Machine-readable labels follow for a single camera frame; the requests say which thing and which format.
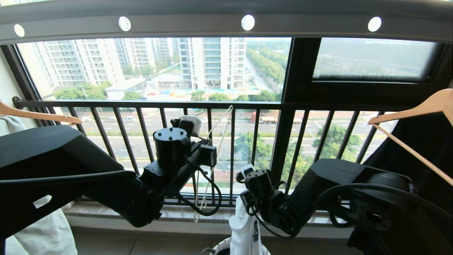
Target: low building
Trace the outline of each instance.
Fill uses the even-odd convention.
[[[106,88],[107,99],[108,100],[121,100],[124,97],[124,92],[126,91],[136,91],[140,94],[146,88],[145,78],[132,78],[128,79],[123,83],[113,85]]]
[[[159,90],[191,89],[191,86],[181,84],[179,74],[161,74],[152,80],[153,88]]]

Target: wooden hanger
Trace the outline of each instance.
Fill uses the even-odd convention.
[[[453,179],[450,176],[448,176],[446,173],[444,173],[442,170],[440,170],[437,166],[435,166],[429,160],[424,158],[422,155],[420,155],[414,149],[409,147],[407,144],[402,142],[400,139],[398,139],[394,135],[390,134],[387,130],[383,129],[381,126],[376,124],[376,123],[381,123],[381,122],[395,120],[395,119],[401,119],[401,118],[407,118],[407,117],[413,117],[413,116],[419,116],[419,115],[437,113],[437,112],[443,112],[445,114],[445,116],[447,117],[447,119],[450,121],[451,125],[453,126],[453,120],[452,120],[453,119],[453,88],[446,88],[446,89],[443,89],[443,90],[440,90],[440,91],[434,93],[428,99],[423,101],[423,103],[421,103],[420,105],[418,105],[412,109],[401,111],[401,112],[396,112],[396,113],[383,114],[383,115],[374,117],[374,118],[370,119],[370,121],[368,121],[368,124],[372,124],[375,128],[381,130],[386,136],[388,136],[390,139],[392,139],[395,143],[399,144],[401,147],[403,147],[410,154],[412,154],[414,157],[419,159],[423,164],[425,164],[427,167],[429,167],[431,170],[433,170],[435,173],[437,173],[441,178],[443,178],[446,182],[448,182],[450,185],[453,186]]]
[[[368,124],[419,116],[429,113],[443,112],[453,126],[453,88],[439,90],[423,101],[420,105],[401,112],[383,114],[368,121]]]
[[[0,115],[11,115],[11,116],[17,116],[17,117],[24,117],[24,118],[34,118],[34,119],[42,119],[42,120],[69,122],[69,123],[71,123],[70,125],[83,123],[83,121],[81,121],[80,119],[73,117],[73,116],[64,116],[64,115],[56,115],[56,114],[49,114],[49,113],[35,113],[35,112],[23,111],[23,110],[12,108],[3,102],[0,102]]]

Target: white cloth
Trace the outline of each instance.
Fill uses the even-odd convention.
[[[0,115],[0,136],[25,129],[18,117]],[[34,205],[43,206],[50,199],[45,196]],[[6,239],[5,251],[7,255],[77,255],[71,227],[61,209]]]
[[[262,255],[258,220],[246,213],[240,196],[236,198],[235,215],[228,222],[231,228],[231,255]]]

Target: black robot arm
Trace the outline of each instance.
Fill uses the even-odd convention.
[[[420,205],[435,208],[451,224],[451,215],[417,196],[403,175],[341,159],[311,165],[291,195],[270,183],[270,172],[242,169],[236,179],[246,184],[241,198],[250,215],[295,237],[316,210],[328,211],[337,227],[355,226],[348,246],[365,254],[453,254],[448,241]],[[349,201],[347,206],[342,201]],[[335,216],[346,223],[338,223]]]
[[[158,219],[164,197],[181,197],[181,188],[195,171],[201,171],[201,165],[213,167],[217,162],[211,140],[192,142],[191,123],[172,123],[173,127],[154,133],[158,160],[145,166],[140,176],[124,170],[69,126],[38,127],[0,137],[0,240],[81,195],[110,207],[136,227]],[[46,195],[52,196],[50,202],[36,208],[33,202]],[[212,215],[219,205],[201,212]]]

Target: tiled floor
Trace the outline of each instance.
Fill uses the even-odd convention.
[[[206,247],[214,247],[223,237],[137,232],[108,232],[73,229],[79,255],[199,255]],[[348,248],[346,241],[264,239],[262,243],[272,255],[360,255]]]

